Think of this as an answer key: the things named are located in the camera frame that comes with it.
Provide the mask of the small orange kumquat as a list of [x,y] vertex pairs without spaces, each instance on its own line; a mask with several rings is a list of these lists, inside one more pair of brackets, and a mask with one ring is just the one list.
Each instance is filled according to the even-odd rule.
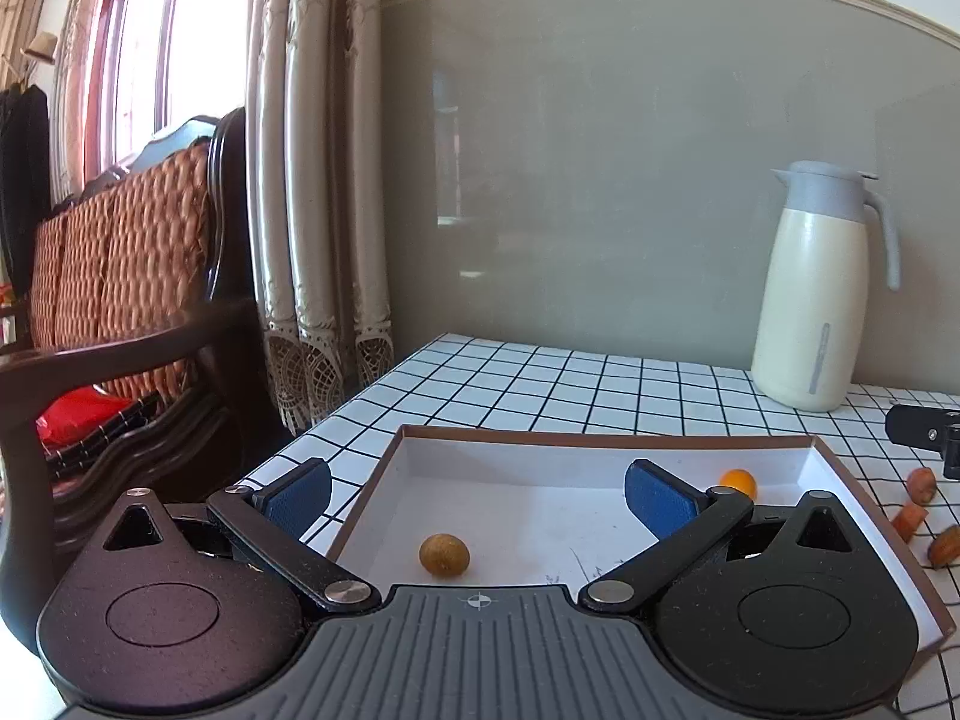
[[734,470],[729,470],[729,472],[724,473],[719,480],[719,484],[723,488],[736,489],[736,491],[747,496],[750,500],[757,499],[757,480],[752,473],[747,472],[747,470],[743,468],[734,468]]

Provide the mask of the brown longan fruit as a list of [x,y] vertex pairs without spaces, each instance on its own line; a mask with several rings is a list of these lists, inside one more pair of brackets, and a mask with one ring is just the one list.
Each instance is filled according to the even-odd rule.
[[428,574],[439,578],[460,577],[470,567],[467,544],[450,533],[435,533],[420,544],[420,564]]

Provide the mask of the window frame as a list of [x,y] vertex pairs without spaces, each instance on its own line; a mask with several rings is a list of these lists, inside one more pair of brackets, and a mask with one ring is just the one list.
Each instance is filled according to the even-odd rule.
[[86,172],[155,133],[244,101],[249,0],[96,0]]

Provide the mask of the red cloth on sofa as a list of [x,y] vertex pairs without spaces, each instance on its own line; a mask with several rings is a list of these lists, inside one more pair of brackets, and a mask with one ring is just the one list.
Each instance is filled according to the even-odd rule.
[[36,419],[37,437],[48,452],[66,449],[133,405],[130,398],[99,392],[93,385],[76,388]]

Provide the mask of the checkered white tablecloth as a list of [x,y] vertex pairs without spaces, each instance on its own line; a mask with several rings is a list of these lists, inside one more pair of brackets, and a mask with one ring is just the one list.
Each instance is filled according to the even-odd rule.
[[[885,520],[934,452],[893,444],[895,405],[952,395],[855,385],[828,413],[779,405],[747,372],[446,335],[361,390],[247,477],[260,491],[311,458],[379,460],[400,427],[641,437],[823,440]],[[830,491],[754,500],[752,520],[636,610],[586,610],[561,583],[396,583],[377,608],[326,611],[241,718],[952,718],[958,572],[934,535],[958,522],[937,481],[905,543],[955,622],[928,660],[850,512]]]

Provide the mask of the orange woven seat cushion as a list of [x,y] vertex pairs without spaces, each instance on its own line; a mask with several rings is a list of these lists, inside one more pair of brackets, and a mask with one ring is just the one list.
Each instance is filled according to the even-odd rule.
[[197,302],[212,232],[205,138],[39,224],[29,290],[37,349],[127,340]]

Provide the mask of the cream and grey thermos jug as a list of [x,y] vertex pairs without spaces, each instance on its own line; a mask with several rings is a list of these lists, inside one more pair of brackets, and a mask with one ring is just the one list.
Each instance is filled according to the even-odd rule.
[[877,215],[885,281],[901,284],[898,231],[889,200],[869,177],[823,161],[794,161],[775,176],[788,195],[766,273],[752,379],[800,411],[843,403],[861,348],[869,299],[866,211]]

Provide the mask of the black hanging coat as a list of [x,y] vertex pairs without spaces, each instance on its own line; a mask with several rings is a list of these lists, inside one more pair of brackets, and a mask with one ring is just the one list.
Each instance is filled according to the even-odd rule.
[[39,86],[2,93],[2,255],[13,293],[31,286],[36,227],[50,208],[49,113]]

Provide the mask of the beige lace curtain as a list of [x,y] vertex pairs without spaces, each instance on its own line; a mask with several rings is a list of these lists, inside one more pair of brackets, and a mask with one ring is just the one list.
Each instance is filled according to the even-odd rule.
[[247,218],[268,375],[302,434],[392,366],[381,0],[251,0]]

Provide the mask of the dark wooden sofa frame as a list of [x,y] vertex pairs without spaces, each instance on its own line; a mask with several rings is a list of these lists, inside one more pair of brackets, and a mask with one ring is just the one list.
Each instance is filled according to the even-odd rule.
[[[47,351],[32,344],[29,293],[11,308],[23,339],[2,351],[2,619],[21,644],[34,644],[55,585],[124,491],[199,502],[285,437],[254,301],[242,110],[199,115],[153,138],[132,163],[103,172],[41,223],[199,138],[208,142],[212,232],[197,302],[127,340]],[[135,405],[48,452],[36,419],[88,385]]]

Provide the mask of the brown white shallow box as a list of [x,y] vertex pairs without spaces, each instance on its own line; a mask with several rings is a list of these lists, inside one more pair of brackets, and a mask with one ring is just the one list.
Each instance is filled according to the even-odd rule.
[[955,622],[923,567],[866,489],[823,440],[811,436],[641,437],[510,433],[404,426],[379,460],[355,450],[332,460],[337,504],[311,548],[380,592],[428,582],[423,539],[450,533],[467,544],[467,585],[561,583],[579,590],[654,544],[625,502],[626,468],[654,461],[695,488],[745,470],[763,505],[794,505],[830,491],[850,512],[918,624],[928,658]]

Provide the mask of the straw hat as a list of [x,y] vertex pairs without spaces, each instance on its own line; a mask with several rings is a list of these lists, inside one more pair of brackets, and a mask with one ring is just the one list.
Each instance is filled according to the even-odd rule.
[[26,59],[34,60],[38,64],[55,64],[55,54],[59,45],[59,36],[53,32],[39,31],[29,44],[21,50]]

